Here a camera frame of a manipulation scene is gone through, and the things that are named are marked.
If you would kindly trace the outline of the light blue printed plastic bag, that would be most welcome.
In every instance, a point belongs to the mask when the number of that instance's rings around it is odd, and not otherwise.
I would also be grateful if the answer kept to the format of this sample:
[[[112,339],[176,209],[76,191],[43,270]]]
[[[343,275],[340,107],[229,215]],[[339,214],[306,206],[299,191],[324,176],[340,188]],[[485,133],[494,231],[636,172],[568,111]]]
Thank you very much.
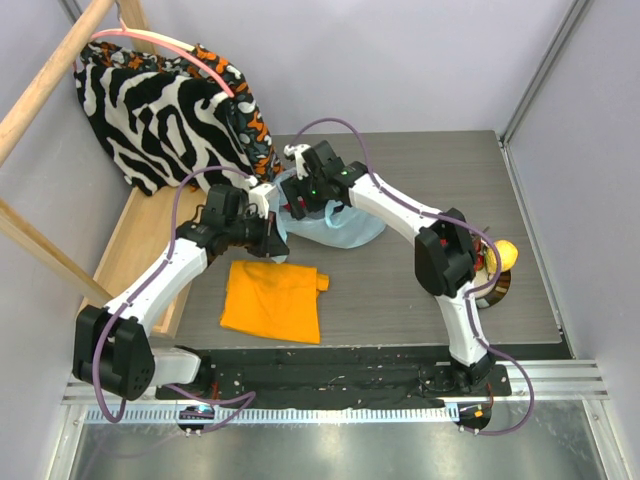
[[[370,243],[384,232],[386,224],[379,218],[333,200],[319,212],[295,220],[285,208],[287,200],[282,187],[291,177],[297,179],[294,169],[286,170],[274,180],[280,193],[276,227],[285,243],[293,235],[328,247],[353,249]]]

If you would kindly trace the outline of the fake lychee bunch red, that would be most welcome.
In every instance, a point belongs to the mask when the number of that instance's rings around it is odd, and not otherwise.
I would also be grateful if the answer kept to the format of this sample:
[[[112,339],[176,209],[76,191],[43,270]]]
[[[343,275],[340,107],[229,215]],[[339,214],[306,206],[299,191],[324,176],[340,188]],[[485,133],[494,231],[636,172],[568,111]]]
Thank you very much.
[[[489,250],[488,244],[476,234],[472,234],[471,239],[476,252],[474,270],[476,272],[485,270],[487,267],[486,255]]]

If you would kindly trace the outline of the pink clothes hanger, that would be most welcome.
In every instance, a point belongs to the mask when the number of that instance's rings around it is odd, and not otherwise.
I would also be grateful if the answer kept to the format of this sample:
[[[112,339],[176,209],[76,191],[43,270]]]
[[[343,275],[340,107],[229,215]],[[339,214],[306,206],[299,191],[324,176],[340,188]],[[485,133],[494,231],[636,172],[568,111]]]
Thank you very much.
[[[184,58],[189,63],[191,63],[195,67],[198,67],[200,70],[204,71],[211,78],[213,78],[230,98],[235,97],[235,93],[232,91],[231,87],[223,80],[219,73],[206,65],[202,60],[196,58],[191,54],[191,52],[194,50],[194,47],[191,45],[175,40],[166,35],[157,34],[147,30],[130,29],[124,27],[98,31],[91,35],[90,40],[95,41],[103,37],[127,37],[130,39],[146,41],[148,43],[151,43],[152,45],[172,51],[176,55]]]

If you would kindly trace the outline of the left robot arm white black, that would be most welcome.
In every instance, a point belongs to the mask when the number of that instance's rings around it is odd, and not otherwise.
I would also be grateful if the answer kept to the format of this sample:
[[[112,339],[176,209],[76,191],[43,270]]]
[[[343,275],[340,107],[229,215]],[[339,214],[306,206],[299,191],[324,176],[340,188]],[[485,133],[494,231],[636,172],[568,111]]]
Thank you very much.
[[[243,248],[258,258],[288,254],[276,224],[279,197],[273,184],[212,187],[199,214],[175,229],[140,278],[104,306],[80,311],[74,377],[128,401],[168,384],[178,384],[190,398],[205,397],[213,375],[203,368],[201,356],[186,347],[153,349],[150,334],[174,298],[228,248]]]

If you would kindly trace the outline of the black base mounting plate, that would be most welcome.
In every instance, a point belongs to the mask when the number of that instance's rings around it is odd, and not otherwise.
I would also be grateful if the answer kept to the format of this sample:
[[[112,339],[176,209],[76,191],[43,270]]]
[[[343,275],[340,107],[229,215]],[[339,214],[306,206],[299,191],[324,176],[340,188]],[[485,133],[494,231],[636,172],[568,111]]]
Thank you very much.
[[[444,398],[508,397],[506,368],[495,364],[484,387],[451,392],[444,346],[209,349],[191,392],[231,399],[253,391],[255,408],[385,409],[435,407]]]

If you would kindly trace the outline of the orange folded cloth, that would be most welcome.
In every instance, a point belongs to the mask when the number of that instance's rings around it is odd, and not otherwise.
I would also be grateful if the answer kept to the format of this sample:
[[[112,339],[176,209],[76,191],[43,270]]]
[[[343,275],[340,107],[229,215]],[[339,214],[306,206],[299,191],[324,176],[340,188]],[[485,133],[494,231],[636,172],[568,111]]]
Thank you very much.
[[[318,345],[317,300],[330,286],[315,267],[237,260],[220,326],[261,338]]]

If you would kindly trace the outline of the aluminium rail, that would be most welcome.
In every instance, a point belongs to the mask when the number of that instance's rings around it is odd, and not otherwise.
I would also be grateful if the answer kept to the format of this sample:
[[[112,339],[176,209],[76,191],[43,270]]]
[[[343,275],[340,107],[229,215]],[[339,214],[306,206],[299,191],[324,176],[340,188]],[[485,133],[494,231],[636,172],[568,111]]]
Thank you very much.
[[[149,388],[127,404],[130,423],[237,424],[448,422],[480,418],[500,402],[605,400],[592,361],[500,362],[484,385],[454,388],[446,365],[221,365],[210,398]]]

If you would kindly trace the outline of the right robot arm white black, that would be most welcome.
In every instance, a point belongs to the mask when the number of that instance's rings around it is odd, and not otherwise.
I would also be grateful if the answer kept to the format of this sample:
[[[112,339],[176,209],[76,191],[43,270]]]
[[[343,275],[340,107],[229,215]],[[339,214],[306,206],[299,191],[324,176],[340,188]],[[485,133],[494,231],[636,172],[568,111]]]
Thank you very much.
[[[449,338],[449,391],[472,395],[495,364],[475,300],[477,252],[465,217],[412,201],[361,162],[346,165],[331,145],[287,145],[295,175],[282,182],[292,216],[300,220],[331,202],[370,214],[413,247],[414,274],[442,313]]]

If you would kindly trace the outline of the wooden rack frame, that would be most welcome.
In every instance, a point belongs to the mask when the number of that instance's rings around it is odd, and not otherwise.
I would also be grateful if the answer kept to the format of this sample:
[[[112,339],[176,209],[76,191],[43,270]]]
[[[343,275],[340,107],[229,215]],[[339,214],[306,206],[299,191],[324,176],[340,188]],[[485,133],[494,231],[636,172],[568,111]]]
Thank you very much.
[[[1,4],[1,112],[7,114],[68,33],[57,1]],[[66,71],[1,167],[1,198],[93,273],[130,189],[99,145]],[[15,241],[1,238],[1,338],[72,339],[79,292]]]

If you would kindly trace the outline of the fake yellow lemon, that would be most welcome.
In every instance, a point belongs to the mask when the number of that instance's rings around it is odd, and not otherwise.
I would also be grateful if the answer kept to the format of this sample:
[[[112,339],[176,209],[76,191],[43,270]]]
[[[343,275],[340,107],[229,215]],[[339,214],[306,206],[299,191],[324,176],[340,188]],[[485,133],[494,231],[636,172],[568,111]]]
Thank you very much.
[[[508,240],[497,240],[495,248],[486,247],[485,264],[490,274],[509,271],[517,262],[518,249]]]

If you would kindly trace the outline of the zebra pattern fabric bag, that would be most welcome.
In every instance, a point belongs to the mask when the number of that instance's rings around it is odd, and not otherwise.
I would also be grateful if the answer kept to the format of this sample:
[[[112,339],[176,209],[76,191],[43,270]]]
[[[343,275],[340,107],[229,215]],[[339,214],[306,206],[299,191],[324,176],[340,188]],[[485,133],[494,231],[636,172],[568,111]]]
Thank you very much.
[[[201,45],[192,54],[221,78],[181,57],[109,42],[83,48],[73,76],[101,147],[147,196],[183,180],[202,191],[245,175],[273,181],[285,168],[244,74]]]

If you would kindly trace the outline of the round plate with dark rim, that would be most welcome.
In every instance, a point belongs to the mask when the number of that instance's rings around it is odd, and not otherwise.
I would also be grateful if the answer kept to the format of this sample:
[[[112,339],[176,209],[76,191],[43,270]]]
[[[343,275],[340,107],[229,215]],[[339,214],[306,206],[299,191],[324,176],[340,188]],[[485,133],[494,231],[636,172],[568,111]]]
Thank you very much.
[[[510,270],[501,272],[497,281],[488,286],[492,278],[493,274],[490,274],[486,268],[476,271],[474,287],[484,286],[482,290],[475,293],[475,303],[479,309],[490,308],[502,301],[511,287],[512,273]]]

